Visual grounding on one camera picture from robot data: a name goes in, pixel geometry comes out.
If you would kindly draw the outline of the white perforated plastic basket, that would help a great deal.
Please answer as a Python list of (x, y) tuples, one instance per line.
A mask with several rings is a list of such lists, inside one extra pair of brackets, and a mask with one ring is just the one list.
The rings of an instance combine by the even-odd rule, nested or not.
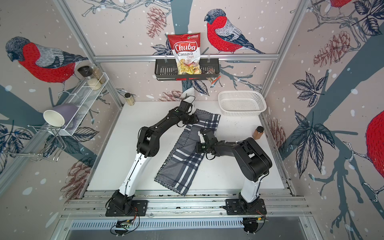
[(264, 97), (256, 91), (222, 91), (218, 103), (226, 117), (257, 117), (267, 109)]

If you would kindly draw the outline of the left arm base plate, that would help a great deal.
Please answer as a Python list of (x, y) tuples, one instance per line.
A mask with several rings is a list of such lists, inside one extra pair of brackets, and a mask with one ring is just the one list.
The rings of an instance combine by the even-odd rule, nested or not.
[(123, 195), (116, 190), (106, 203), (106, 217), (145, 216), (149, 201), (133, 200), (133, 197)]

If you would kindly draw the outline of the black lid spice jar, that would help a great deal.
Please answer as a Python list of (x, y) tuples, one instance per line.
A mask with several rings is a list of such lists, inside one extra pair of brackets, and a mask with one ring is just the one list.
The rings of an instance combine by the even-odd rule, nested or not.
[(82, 66), (78, 68), (78, 72), (80, 73), (80, 75), (82, 75), (86, 79), (88, 86), (93, 91), (97, 91), (102, 87), (100, 80), (94, 76), (93, 70), (91, 69), (90, 66)]

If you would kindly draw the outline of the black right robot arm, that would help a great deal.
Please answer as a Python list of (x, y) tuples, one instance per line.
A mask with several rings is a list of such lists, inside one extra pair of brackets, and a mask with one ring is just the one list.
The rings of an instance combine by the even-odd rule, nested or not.
[(211, 129), (198, 131), (200, 141), (196, 144), (199, 154), (216, 157), (234, 157), (241, 172), (245, 176), (240, 199), (247, 203), (254, 203), (259, 199), (259, 189), (263, 178), (269, 175), (273, 166), (271, 158), (253, 138), (243, 141), (218, 141)]

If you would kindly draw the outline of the red handled brush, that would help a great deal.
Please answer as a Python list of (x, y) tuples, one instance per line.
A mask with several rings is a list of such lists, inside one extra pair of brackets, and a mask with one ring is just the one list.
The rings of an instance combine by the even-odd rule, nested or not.
[(210, 82), (210, 88), (215, 87), (216, 83), (219, 81), (221, 76), (215, 77), (215, 78), (207, 78), (207, 80)]

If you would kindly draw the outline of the small yellow spice jar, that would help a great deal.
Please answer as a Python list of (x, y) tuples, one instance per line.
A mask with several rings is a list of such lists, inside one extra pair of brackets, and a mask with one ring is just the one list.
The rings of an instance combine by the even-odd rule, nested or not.
[(135, 99), (131, 93), (125, 93), (124, 97), (129, 106), (133, 106), (135, 104)]

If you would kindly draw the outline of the red Chuba chips bag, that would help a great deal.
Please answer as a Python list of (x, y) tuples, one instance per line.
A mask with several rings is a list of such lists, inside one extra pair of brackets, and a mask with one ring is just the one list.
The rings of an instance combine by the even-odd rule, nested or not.
[(201, 34), (168, 35), (179, 75), (199, 75)]

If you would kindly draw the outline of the grey plaid pillowcase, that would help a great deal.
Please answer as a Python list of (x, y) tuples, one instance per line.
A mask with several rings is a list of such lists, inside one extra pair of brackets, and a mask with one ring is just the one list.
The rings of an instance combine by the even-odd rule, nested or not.
[(220, 114), (199, 109), (195, 114), (199, 121), (185, 126), (155, 177), (155, 182), (182, 196), (187, 195), (204, 158), (204, 154), (196, 152), (196, 145), (201, 142), (199, 131), (211, 129), (216, 132), (221, 118)]

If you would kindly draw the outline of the white utensil holder cup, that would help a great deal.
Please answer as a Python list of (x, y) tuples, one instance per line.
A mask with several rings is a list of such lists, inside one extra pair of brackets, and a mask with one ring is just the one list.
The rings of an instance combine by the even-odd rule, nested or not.
[(196, 99), (196, 96), (195, 96), (195, 89), (194, 88), (189, 88), (187, 90), (185, 90), (182, 95), (180, 96), (180, 99), (182, 101), (186, 101), (187, 103), (190, 103), (192, 105), (194, 105), (195, 103), (195, 99)]

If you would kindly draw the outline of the brown spice bottle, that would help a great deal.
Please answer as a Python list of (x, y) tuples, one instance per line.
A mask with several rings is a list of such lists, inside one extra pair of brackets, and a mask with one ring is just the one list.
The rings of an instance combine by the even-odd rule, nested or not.
[(264, 134), (264, 127), (258, 126), (253, 133), (253, 139), (259, 140), (263, 134)]

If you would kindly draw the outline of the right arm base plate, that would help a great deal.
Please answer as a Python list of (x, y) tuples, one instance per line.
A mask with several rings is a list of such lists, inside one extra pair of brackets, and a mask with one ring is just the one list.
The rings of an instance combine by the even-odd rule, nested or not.
[(267, 214), (265, 202), (261, 198), (257, 198), (251, 203), (247, 203), (244, 199), (227, 199), (226, 204), (222, 206), (228, 215), (262, 215)]

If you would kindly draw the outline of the purple white cup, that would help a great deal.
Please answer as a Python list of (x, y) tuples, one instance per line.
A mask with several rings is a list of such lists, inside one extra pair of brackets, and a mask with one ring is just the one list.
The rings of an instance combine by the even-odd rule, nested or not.
[(78, 109), (73, 104), (62, 104), (44, 111), (43, 118), (49, 125), (61, 128), (67, 126), (74, 119)]

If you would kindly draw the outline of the clear glass jar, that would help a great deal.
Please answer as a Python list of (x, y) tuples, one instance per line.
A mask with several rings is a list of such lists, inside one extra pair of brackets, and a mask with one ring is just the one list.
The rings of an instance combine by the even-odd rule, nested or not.
[(105, 77), (103, 76), (103, 74), (104, 74), (103, 71), (95, 64), (91, 65), (91, 69), (92, 69), (94, 77), (99, 80), (100, 84), (104, 84), (105, 83)]

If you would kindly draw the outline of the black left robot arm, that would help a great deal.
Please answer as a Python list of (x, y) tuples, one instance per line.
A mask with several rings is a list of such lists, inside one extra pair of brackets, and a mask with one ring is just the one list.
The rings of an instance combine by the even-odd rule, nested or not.
[(182, 100), (178, 107), (169, 110), (168, 114), (155, 125), (142, 127), (138, 134), (137, 154), (134, 163), (115, 194), (119, 197), (133, 197), (137, 185), (150, 160), (160, 149), (161, 136), (172, 126), (182, 122), (184, 125), (196, 124), (199, 118), (194, 111), (194, 100), (191, 96)]

